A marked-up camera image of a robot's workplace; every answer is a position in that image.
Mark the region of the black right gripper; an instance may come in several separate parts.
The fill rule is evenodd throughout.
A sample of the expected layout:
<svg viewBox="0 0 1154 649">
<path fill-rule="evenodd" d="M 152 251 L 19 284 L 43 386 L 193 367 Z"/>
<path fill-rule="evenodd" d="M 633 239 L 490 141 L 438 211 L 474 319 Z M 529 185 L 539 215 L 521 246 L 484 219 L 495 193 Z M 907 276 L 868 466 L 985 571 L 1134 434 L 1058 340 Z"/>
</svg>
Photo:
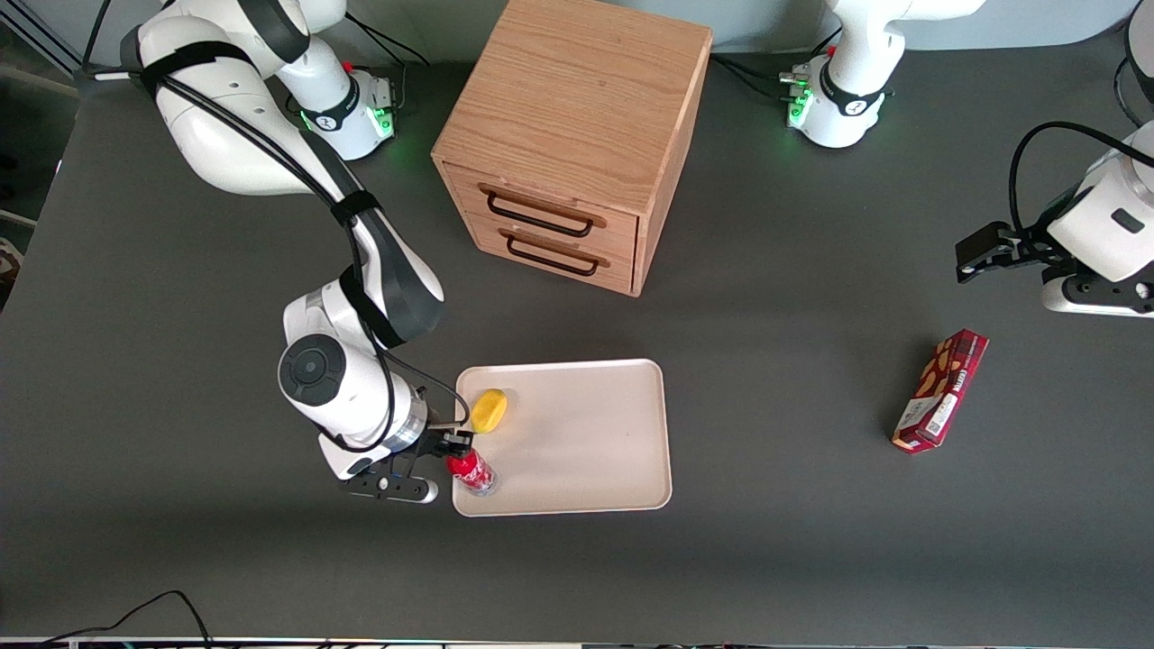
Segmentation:
<svg viewBox="0 0 1154 649">
<path fill-rule="evenodd" d="M 417 460 L 426 456 L 444 458 L 456 457 L 458 452 L 472 449 L 474 432 L 466 430 L 424 431 L 415 443 L 396 452 L 388 457 L 387 473 L 390 477 L 411 478 L 415 471 Z"/>
</svg>

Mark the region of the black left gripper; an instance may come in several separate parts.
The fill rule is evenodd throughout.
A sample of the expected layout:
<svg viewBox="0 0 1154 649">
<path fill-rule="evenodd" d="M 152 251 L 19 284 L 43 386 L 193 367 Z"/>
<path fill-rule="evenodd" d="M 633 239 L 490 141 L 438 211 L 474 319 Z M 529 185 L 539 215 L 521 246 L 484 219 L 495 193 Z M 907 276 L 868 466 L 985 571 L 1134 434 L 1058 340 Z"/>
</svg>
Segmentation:
<svg viewBox="0 0 1154 649">
<path fill-rule="evenodd" d="M 1009 223 L 994 221 L 968 234 L 956 245 L 957 284 L 965 285 L 994 270 L 1017 270 L 1035 264 L 1052 271 L 1077 271 L 1076 256 L 1049 232 L 1052 223 L 1017 224 L 1014 232 Z"/>
</svg>

